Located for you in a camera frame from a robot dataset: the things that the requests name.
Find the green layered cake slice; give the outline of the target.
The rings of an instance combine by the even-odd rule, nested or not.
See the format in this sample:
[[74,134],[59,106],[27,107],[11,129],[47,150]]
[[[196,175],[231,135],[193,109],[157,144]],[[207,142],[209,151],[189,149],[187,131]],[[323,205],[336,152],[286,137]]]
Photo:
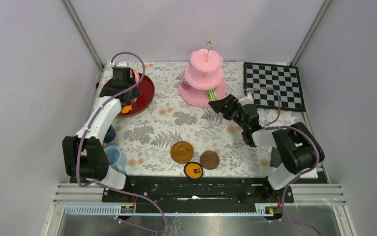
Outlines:
[[216,93],[215,93],[214,89],[208,90],[207,95],[208,95],[210,101],[216,101],[217,100]]

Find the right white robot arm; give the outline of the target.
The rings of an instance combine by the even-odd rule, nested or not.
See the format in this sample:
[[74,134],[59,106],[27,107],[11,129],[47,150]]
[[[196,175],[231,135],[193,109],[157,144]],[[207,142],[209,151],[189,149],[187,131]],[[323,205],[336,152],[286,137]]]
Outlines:
[[324,151],[308,128],[297,122],[290,126],[262,126],[258,107],[245,104],[233,95],[210,101],[215,113],[232,120],[242,128],[242,137],[250,147],[276,147],[281,164],[269,174],[262,185],[264,200],[273,203],[282,195],[281,189],[293,183],[302,174],[315,168],[325,158]]

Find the dark brown wooden coaster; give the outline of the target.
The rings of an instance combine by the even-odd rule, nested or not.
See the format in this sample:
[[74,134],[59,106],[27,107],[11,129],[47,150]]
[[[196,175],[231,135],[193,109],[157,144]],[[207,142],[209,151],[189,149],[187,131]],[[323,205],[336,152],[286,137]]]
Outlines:
[[205,151],[200,156],[200,164],[207,170],[216,169],[220,164],[220,157],[214,151]]

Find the dark blue mug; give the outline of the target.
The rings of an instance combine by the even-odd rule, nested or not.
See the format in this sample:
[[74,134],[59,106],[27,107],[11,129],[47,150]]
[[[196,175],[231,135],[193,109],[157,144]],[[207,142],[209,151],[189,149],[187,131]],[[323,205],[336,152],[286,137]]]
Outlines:
[[104,143],[112,142],[116,137],[116,131],[112,125],[110,125],[108,131],[105,134],[105,137],[103,139]]

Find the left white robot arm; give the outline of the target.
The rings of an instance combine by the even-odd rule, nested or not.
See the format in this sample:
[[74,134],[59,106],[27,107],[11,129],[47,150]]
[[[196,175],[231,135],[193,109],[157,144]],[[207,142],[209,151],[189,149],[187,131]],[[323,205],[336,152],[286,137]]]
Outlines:
[[112,71],[112,79],[100,91],[96,109],[74,136],[64,137],[62,148],[66,174],[76,178],[80,186],[95,183],[114,189],[114,196],[127,202],[133,190],[126,185],[126,175],[110,167],[102,145],[122,107],[140,96],[138,85],[145,75],[136,78],[128,66],[114,67]]

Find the black white chessboard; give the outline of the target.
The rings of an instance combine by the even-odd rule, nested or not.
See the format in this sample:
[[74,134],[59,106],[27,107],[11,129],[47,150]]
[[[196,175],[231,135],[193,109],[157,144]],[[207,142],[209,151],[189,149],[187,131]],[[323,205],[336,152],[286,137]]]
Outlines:
[[305,112],[300,74],[298,67],[265,63],[244,63],[244,94],[252,89],[255,105],[265,109]]

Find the dark grey brick baseplate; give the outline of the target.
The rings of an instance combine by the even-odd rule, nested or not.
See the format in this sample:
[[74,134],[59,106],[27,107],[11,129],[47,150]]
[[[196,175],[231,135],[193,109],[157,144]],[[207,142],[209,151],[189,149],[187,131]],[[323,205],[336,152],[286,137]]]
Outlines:
[[272,147],[270,155],[270,167],[277,168],[282,163],[280,153],[276,147]]

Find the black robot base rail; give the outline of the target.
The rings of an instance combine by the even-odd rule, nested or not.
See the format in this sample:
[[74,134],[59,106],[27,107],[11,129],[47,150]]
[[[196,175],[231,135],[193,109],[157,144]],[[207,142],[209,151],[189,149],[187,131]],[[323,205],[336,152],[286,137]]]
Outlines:
[[264,178],[129,176],[125,191],[145,196],[165,213],[255,213],[278,206],[283,190],[270,192]]

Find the pink three-tier cake stand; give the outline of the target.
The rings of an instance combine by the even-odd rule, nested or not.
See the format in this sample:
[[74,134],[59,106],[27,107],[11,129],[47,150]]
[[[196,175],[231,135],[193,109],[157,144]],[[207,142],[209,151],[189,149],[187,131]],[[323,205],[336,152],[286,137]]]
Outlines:
[[192,52],[190,64],[185,68],[183,79],[191,86],[185,90],[179,85],[181,97],[190,105],[207,108],[210,101],[207,91],[214,89],[217,100],[225,97],[227,84],[223,78],[223,58],[214,50],[209,40],[205,48]]

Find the floral tablecloth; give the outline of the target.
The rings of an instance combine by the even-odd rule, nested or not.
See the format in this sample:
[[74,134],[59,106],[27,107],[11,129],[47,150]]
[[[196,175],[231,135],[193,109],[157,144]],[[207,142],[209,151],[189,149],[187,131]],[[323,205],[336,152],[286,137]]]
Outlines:
[[131,117],[117,117],[111,146],[127,156],[128,175],[182,176],[183,164],[172,160],[170,151],[178,141],[194,148],[192,160],[199,162],[205,151],[220,157],[216,169],[206,170],[206,177],[266,177],[270,167],[271,147],[250,147],[242,138],[242,129],[210,108],[188,104],[178,86],[187,62],[130,62],[136,72],[145,71],[155,87],[151,104]]

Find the light brown wooden coaster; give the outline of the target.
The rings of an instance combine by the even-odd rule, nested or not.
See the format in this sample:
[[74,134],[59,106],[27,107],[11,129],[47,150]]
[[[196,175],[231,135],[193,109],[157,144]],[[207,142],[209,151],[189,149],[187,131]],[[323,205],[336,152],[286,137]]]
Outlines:
[[176,142],[170,151],[173,161],[179,164],[185,164],[192,160],[194,156],[193,146],[185,141]]

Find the light blue mug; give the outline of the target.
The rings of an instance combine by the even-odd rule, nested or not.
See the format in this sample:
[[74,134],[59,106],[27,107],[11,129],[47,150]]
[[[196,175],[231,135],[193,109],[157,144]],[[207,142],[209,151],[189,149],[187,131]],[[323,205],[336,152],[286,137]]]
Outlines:
[[127,156],[117,147],[106,147],[104,152],[108,159],[109,167],[117,172],[126,174]]

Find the dark red round tray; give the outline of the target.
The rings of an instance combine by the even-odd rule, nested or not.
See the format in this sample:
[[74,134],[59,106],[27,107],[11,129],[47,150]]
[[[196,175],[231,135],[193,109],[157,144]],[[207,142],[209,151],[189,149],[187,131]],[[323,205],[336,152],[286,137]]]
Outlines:
[[[149,77],[142,76],[141,73],[140,73],[140,76],[141,76],[140,80],[142,82],[140,82],[137,85],[137,87],[138,87],[141,95],[137,99],[132,100],[131,102],[129,102],[129,103],[126,104],[126,105],[131,105],[132,106],[132,111],[131,112],[129,112],[126,115],[122,115],[121,114],[121,110],[122,110],[122,108],[125,105],[122,106],[120,100],[118,100],[117,98],[114,99],[114,101],[119,102],[120,105],[121,105],[121,110],[118,113],[119,117],[129,117],[129,116],[137,115],[137,114],[141,113],[142,111],[144,111],[145,109],[147,109],[147,107],[151,104],[151,102],[153,100],[153,97],[154,97],[154,94],[155,94],[154,84],[153,84],[153,82],[151,81],[151,79]],[[111,96],[99,97],[99,103],[103,104],[110,97]]]

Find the purple cake slice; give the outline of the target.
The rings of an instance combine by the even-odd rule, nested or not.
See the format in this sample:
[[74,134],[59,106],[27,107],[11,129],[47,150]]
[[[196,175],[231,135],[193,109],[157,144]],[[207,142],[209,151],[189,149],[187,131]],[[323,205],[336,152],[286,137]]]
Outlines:
[[185,90],[189,90],[191,88],[190,84],[185,79],[182,80],[181,87]]

